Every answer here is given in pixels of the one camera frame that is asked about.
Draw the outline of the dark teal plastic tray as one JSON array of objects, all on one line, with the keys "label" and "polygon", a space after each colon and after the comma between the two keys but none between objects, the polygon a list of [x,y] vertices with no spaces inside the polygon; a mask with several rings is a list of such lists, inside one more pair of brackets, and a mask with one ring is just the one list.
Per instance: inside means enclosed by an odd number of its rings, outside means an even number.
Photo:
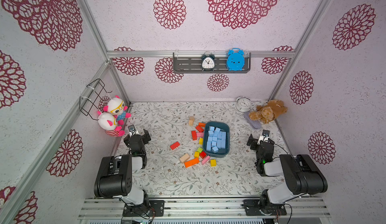
[{"label": "dark teal plastic tray", "polygon": [[230,151],[230,128],[221,122],[208,122],[204,129],[204,152],[214,158],[224,158]]}]

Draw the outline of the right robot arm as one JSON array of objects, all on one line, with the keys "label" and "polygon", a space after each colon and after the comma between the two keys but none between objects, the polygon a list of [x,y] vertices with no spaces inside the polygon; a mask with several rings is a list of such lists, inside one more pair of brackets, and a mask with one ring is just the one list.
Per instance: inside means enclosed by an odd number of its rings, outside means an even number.
[{"label": "right robot arm", "polygon": [[273,154],[276,143],[269,137],[267,131],[264,131],[258,139],[250,135],[247,146],[256,151],[255,167],[258,174],[266,177],[284,177],[284,183],[261,193],[258,206],[262,211],[282,209],[290,200],[306,194],[313,195],[327,191],[327,179],[309,155],[293,156],[285,152],[275,159]]}]

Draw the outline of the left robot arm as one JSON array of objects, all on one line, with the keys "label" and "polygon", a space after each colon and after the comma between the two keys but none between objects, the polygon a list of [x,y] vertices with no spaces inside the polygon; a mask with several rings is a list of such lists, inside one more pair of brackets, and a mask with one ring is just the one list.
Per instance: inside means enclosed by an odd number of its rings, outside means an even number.
[{"label": "left robot arm", "polygon": [[149,132],[140,134],[134,126],[129,127],[124,143],[129,152],[119,156],[108,156],[101,160],[93,191],[97,198],[118,199],[129,207],[150,207],[146,191],[133,184],[133,171],[147,165],[145,145],[151,141]]}]

